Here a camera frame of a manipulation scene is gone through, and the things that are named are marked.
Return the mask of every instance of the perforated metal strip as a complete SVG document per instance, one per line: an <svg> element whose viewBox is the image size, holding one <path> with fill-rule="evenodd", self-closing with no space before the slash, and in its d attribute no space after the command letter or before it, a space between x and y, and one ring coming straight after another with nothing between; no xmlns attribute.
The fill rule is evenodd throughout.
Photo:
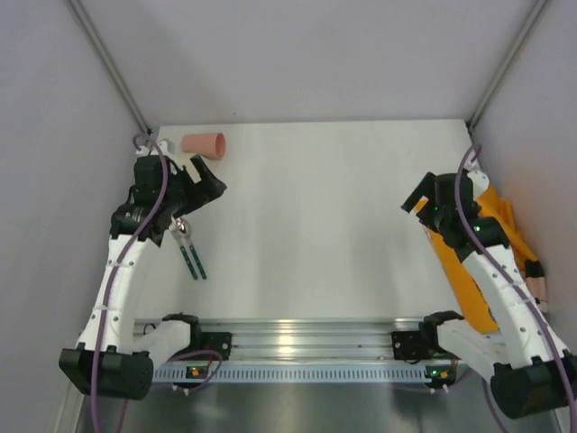
<svg viewBox="0 0 577 433"><path fill-rule="evenodd" d="M165 364L152 379L163 382L202 382L187 377L191 367ZM425 383L422 365L223 365L212 382L217 383Z"/></svg>

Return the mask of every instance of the metal beam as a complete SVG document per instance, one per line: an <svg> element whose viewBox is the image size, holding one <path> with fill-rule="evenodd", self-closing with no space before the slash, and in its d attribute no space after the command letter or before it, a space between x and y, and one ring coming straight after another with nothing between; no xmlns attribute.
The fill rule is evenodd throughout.
<svg viewBox="0 0 577 433"><path fill-rule="evenodd" d="M499 89L503 85L505 77L511 71L512 66L517 61L519 54L527 45L527 41L533 34L534 29L536 28L537 23L539 22L540 18L543 17L545 13L546 7L551 3L550 0L536 0L529 12L525 23L521 27L517 37L507 50L505 57L499 64L499 67L495 71L489 85L487 86L486 90L483 92L483 96L477 106L475 107L475 111L471 117L471 120L467 122L469 127L469 133L472 135L474 132L475 127L485 114L487 107L489 106L490 102L494 99L494 97L499 92Z"/></svg>
<svg viewBox="0 0 577 433"><path fill-rule="evenodd" d="M108 51L107 47L102 42L102 38L98 34L86 8L82 5L80 0L65 0L65 2L69 7L70 13L74 18L76 18L82 30L88 37L88 41L94 48L98 59L102 63L102 66L104 66L108 76L114 84L114 87L118 91L118 94L126 104L126 108L128 108L134 122L136 122L143 133L149 133L151 131L150 124L146 122L141 110L136 105L130 90L126 86L123 76L120 74L114 59L110 55L110 51Z"/></svg>

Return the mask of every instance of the white wall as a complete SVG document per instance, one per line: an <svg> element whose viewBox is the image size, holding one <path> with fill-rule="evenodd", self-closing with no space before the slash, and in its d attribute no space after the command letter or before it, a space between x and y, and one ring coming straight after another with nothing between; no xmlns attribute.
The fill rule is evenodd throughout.
<svg viewBox="0 0 577 433"><path fill-rule="evenodd" d="M468 118L534 0L84 0L148 121Z"/></svg>
<svg viewBox="0 0 577 433"><path fill-rule="evenodd" d="M47 431L132 177L131 117L63 1L0 14L0 428Z"/></svg>
<svg viewBox="0 0 577 433"><path fill-rule="evenodd" d="M545 264L554 327L577 351L577 2L554 0L482 119L484 159Z"/></svg>

